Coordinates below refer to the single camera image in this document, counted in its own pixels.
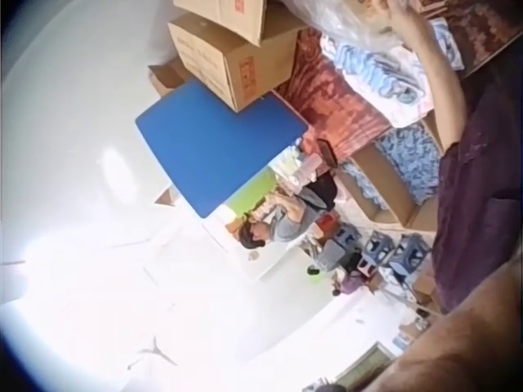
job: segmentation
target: blue board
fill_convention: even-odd
[[[136,125],[203,218],[307,129],[272,93],[235,113],[197,80],[147,109]]]

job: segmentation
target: purple clothing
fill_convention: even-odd
[[[352,294],[365,284],[365,277],[360,271],[353,271],[346,274],[340,283],[340,292],[342,294]]]
[[[517,78],[512,83],[521,88]],[[502,89],[487,89],[461,141],[441,159],[433,264],[446,311],[508,261],[521,236],[518,107]]]

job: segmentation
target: hand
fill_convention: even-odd
[[[278,202],[278,200],[279,200],[279,195],[275,191],[274,192],[269,192],[265,196],[265,200],[269,204],[276,204]]]
[[[436,42],[432,26],[410,6],[408,0],[405,7],[400,0],[373,0],[373,4],[412,50]]]

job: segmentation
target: cardboard box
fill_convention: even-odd
[[[425,130],[432,135],[436,147],[441,151],[435,124],[434,126],[428,122],[422,122],[422,124]],[[399,223],[405,229],[416,232],[436,232],[437,196],[429,198],[423,205],[418,206],[395,168],[374,143],[366,145],[352,154],[351,161],[366,175],[388,207],[388,209],[382,210],[364,196],[351,176],[339,172],[338,178],[367,218],[372,222],[384,225]]]
[[[156,199],[155,203],[161,204],[163,206],[174,207],[174,204],[179,196],[180,193],[177,191],[177,189],[174,186],[170,186],[159,196],[159,198]]]
[[[376,274],[374,274],[367,282],[367,287],[369,288],[370,292],[374,294],[379,290],[383,282],[385,282],[383,276],[379,272],[376,272]]]
[[[279,26],[304,24],[282,3],[274,0],[173,0],[191,11],[238,34],[257,47]]]
[[[260,47],[202,16],[187,13],[169,24],[184,66],[235,112],[288,80],[301,22],[267,15]]]
[[[414,281],[412,290],[420,305],[441,314],[442,308],[436,291],[436,281],[431,263],[425,263],[422,266],[420,275]]]
[[[179,58],[171,60],[164,65],[150,65],[149,70],[149,80],[162,97],[183,86],[194,77]]]

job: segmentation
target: person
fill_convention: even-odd
[[[506,95],[521,89],[521,68],[506,91],[488,89],[467,122],[458,78],[429,24],[398,0],[375,4],[418,54],[434,98],[444,157],[433,264],[448,313],[348,392],[521,390],[521,255],[507,256],[521,236],[521,129]]]
[[[336,273],[333,278],[333,296],[340,296],[341,294],[349,296],[358,288],[364,286],[366,281],[367,278],[357,269],[345,272],[342,278],[339,278]]]
[[[521,236],[523,57],[514,55],[468,117],[458,75],[427,20],[398,0],[374,3],[417,54],[431,88],[443,150],[432,264],[448,313],[511,257]]]
[[[354,392],[521,390],[521,316],[519,255]]]
[[[330,171],[303,187],[294,197],[270,194],[277,206],[270,223],[246,219],[239,229],[239,241],[247,249],[264,247],[269,241],[290,242],[304,234],[325,212],[335,206],[338,186]]]

